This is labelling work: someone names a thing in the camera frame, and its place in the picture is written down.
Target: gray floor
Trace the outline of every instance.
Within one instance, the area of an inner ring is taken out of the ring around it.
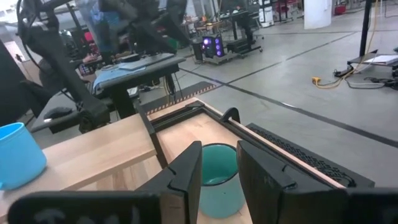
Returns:
[[[398,7],[389,6],[387,14],[398,15]],[[332,71],[344,70],[346,61],[358,56],[362,18],[363,11],[333,18],[324,29],[303,30],[301,20],[261,29],[265,39],[258,42],[263,53],[220,66],[199,66],[190,58],[180,65],[184,70],[177,76],[182,88],[200,81],[219,85],[199,98],[220,111],[237,107],[243,124],[256,123],[374,180],[377,186],[398,186],[398,92],[354,90],[346,83],[319,90],[311,83],[312,77],[334,80]],[[398,17],[377,17],[372,49],[392,53],[398,46],[397,21]],[[389,69],[371,67],[350,81],[390,75]],[[154,90],[142,99],[162,94]],[[77,128],[55,135],[49,130],[34,134],[42,147],[76,135]]]

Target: wooden table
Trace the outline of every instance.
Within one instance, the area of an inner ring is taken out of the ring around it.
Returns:
[[[196,98],[191,98],[148,117],[150,120],[156,119],[196,100]],[[266,139],[246,130],[274,147],[276,151],[299,161]],[[203,145],[222,142],[235,146],[239,140],[235,134],[206,114],[199,114],[185,120],[157,135],[168,162],[173,161],[193,141],[199,140]],[[31,192],[42,190],[135,190],[161,171],[155,157],[154,146],[138,114],[46,148],[44,153],[47,156],[48,164],[40,177],[18,190],[0,192],[0,223],[6,221],[7,209],[12,202]],[[301,163],[304,168],[333,185],[343,187],[306,163]],[[224,220],[206,217],[199,211],[198,223],[252,222],[245,205],[240,212]]]

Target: teal cup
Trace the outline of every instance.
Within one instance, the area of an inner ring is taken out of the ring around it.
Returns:
[[[203,146],[201,212],[211,218],[227,218],[240,211],[244,201],[236,149],[227,144]]]

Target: blue plastic cup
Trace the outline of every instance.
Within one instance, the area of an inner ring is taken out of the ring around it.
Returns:
[[[24,123],[0,128],[0,190],[16,189],[36,178],[47,160]]]
[[[240,211],[244,202],[236,149],[227,144],[203,146],[201,212],[211,218],[227,218]]]

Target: blue cloth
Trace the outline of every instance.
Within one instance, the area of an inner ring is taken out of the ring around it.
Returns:
[[[127,76],[127,75],[132,75],[134,73],[137,73],[137,72],[140,72],[140,71],[144,71],[146,69],[146,67],[142,67],[142,68],[134,70],[134,71],[129,71],[129,70],[119,69],[119,67],[115,68],[115,69],[112,69],[112,70],[102,71],[101,74],[94,81],[94,85],[93,85],[94,90],[97,87],[97,85],[102,83],[102,82],[113,80],[115,78],[124,77],[124,76]]]

